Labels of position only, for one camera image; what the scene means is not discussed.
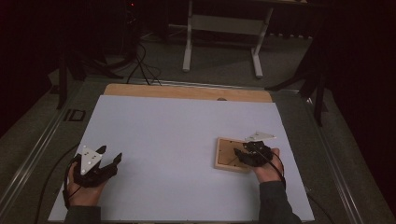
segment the dark background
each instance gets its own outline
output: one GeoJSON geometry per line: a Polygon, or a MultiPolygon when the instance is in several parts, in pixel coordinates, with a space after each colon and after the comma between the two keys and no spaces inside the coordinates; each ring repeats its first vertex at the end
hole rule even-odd
{"type": "MultiPolygon", "coordinates": [[[[110,2],[101,1],[105,7],[94,1],[76,0],[0,2],[0,136],[50,89],[47,74],[58,67],[61,37],[92,57],[104,51],[122,51],[125,2],[115,2],[111,10],[104,10],[110,8],[110,2]],[[104,13],[106,17],[95,18],[92,16],[95,13],[104,13]],[[101,39],[96,34],[103,29],[113,29],[110,33],[114,35],[101,39]]],[[[168,23],[186,24],[187,2],[145,1],[139,9],[139,20],[166,38],[168,23]]],[[[233,1],[227,6],[221,1],[214,2],[198,4],[196,9],[204,14],[262,16],[239,3],[235,10],[233,1]]],[[[395,11],[394,0],[336,1],[328,12],[284,6],[274,12],[268,30],[285,38],[315,37],[304,59],[310,64],[309,60],[318,56],[329,68],[327,87],[393,214],[396,214],[396,181],[392,178],[396,171],[395,11]]]]}

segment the sleeve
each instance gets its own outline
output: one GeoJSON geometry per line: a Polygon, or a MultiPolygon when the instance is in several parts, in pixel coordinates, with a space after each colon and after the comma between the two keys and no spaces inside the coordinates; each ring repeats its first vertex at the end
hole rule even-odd
{"type": "Polygon", "coordinates": [[[101,208],[97,206],[71,206],[67,211],[64,224],[100,224],[101,208]]]}
{"type": "Polygon", "coordinates": [[[302,223],[293,214],[288,202],[288,196],[280,181],[264,182],[260,184],[260,213],[259,223],[302,223]]]}

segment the white paper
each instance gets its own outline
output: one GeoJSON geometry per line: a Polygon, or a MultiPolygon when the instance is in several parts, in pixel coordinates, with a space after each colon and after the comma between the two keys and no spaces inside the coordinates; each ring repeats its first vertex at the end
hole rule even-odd
{"type": "MultiPolygon", "coordinates": [[[[313,220],[281,118],[273,103],[101,96],[81,141],[107,146],[102,164],[122,152],[119,172],[103,192],[103,221],[257,220],[256,176],[214,168],[218,137],[245,139],[259,131],[276,139],[287,194],[301,220],[313,220]]],[[[62,193],[49,216],[64,220],[62,193]]]]}

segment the hand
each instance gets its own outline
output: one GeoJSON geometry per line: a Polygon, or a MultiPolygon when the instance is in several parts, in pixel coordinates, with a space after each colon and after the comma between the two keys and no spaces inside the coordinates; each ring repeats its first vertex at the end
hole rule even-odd
{"type": "Polygon", "coordinates": [[[83,188],[74,182],[73,171],[76,165],[77,163],[74,162],[69,170],[69,184],[67,185],[67,191],[69,192],[69,196],[71,196],[69,198],[70,205],[96,206],[107,181],[95,188],[83,188]]]}
{"type": "MultiPolygon", "coordinates": [[[[271,163],[283,174],[282,162],[279,160],[279,148],[271,149],[276,156],[273,157],[271,163]]],[[[269,163],[265,163],[262,167],[251,167],[260,183],[269,181],[281,181],[279,174],[269,163]]]]}

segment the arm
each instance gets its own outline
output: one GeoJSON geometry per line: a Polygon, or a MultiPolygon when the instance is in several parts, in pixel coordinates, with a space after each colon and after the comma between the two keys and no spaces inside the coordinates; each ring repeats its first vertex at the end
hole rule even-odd
{"type": "MultiPolygon", "coordinates": [[[[279,156],[278,148],[272,150],[279,156]]],[[[282,164],[277,157],[272,159],[272,163],[283,173],[282,164]]],[[[302,221],[292,213],[286,191],[276,170],[268,163],[263,167],[253,167],[252,169],[260,182],[261,206],[259,223],[302,223],[302,221]]]]}
{"type": "Polygon", "coordinates": [[[75,167],[76,164],[74,163],[69,171],[67,190],[71,195],[69,198],[70,208],[67,211],[64,223],[100,224],[101,208],[97,204],[106,182],[96,188],[83,188],[74,183],[73,170],[75,167]]]}

